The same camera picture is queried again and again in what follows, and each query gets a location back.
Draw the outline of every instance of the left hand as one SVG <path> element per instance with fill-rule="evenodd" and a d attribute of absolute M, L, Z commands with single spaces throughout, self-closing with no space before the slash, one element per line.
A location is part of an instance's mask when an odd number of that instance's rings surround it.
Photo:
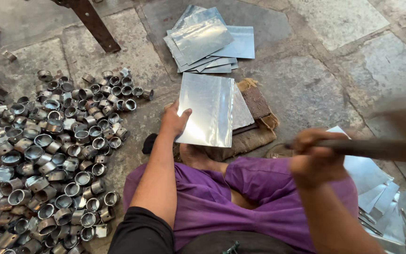
<path fill-rule="evenodd" d="M 179 117 L 179 105 L 179 101 L 176 100 L 170 107 L 164 110 L 164 115 L 161 119 L 161 127 L 159 128 L 160 134 L 164 133 L 166 135 L 172 135 L 173 138 L 175 138 L 183 133 L 187 120 L 189 119 L 190 114 L 192 114 L 192 109 L 186 109 Z"/>

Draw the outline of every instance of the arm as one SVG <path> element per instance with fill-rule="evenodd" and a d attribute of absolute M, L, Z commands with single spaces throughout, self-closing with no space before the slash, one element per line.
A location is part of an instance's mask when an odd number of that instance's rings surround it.
<path fill-rule="evenodd" d="M 350 215 L 337 198 L 329 181 L 347 177 L 344 156 L 330 148 L 312 147 L 320 139 L 346 139 L 342 133 L 318 129 L 302 131 L 293 148 L 290 170 L 308 219 L 309 232 L 318 253 L 383 254 L 380 245 Z"/>
<path fill-rule="evenodd" d="M 154 142 L 147 168 L 136 188 L 130 207 L 151 211 L 173 228 L 176 213 L 176 181 L 173 162 L 173 141 L 180 135 L 192 110 L 178 116 L 178 101 L 165 110 L 161 128 Z"/>

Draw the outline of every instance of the hand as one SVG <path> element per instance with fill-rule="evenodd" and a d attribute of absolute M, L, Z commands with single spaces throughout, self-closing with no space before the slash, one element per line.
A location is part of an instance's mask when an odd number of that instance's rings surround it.
<path fill-rule="evenodd" d="M 292 144 L 297 155 L 292 157 L 290 171 L 297 188 L 317 188 L 325 182 L 342 180 L 348 176 L 343 166 L 344 156 L 326 147 L 313 147 L 323 139 L 348 139 L 343 133 L 317 128 L 301 131 Z"/>
<path fill-rule="evenodd" d="M 164 108 L 164 114 L 161 119 L 161 127 L 159 128 L 159 133 L 164 133 L 165 135 L 172 135 L 173 138 L 183 133 L 186 127 L 187 120 L 190 114 L 192 114 L 192 109 L 186 109 L 182 115 L 178 116 L 178 106 L 179 101 L 176 100 L 169 107 Z"/>

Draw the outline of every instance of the forearm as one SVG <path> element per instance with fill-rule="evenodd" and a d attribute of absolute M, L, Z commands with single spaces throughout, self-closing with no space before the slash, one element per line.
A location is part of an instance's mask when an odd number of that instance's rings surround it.
<path fill-rule="evenodd" d="M 173 140 L 173 135 L 159 132 L 144 175 L 129 205 L 148 209 L 172 228 L 176 213 Z"/>
<path fill-rule="evenodd" d="M 359 225 L 328 183 L 297 190 L 316 251 L 321 254 L 383 254 L 380 245 Z"/>

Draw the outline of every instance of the stone floor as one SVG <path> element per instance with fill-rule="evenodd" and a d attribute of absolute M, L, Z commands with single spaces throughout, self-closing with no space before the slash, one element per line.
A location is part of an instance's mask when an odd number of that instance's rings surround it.
<path fill-rule="evenodd" d="M 367 118 L 382 97 L 406 93 L 406 0 L 104 0 L 94 4 L 122 50 L 106 54 L 74 13 L 51 1 L 0 0 L 0 89 L 33 95 L 36 72 L 99 76 L 128 66 L 155 100 L 122 115 L 131 137 L 112 156 L 108 186 L 121 192 L 128 172 L 146 162 L 144 139 L 157 132 L 164 105 L 179 96 L 181 75 L 162 38 L 188 4 L 216 6 L 228 25 L 253 26 L 256 59 L 223 76 L 258 80 L 280 119 L 277 140 L 248 153 L 263 156 L 307 127 L 341 126 L 353 137 L 385 136 Z M 376 161 L 402 190 L 406 165 Z M 115 227 L 123 218 L 118 206 Z M 105 253 L 110 237 L 90 242 Z"/>

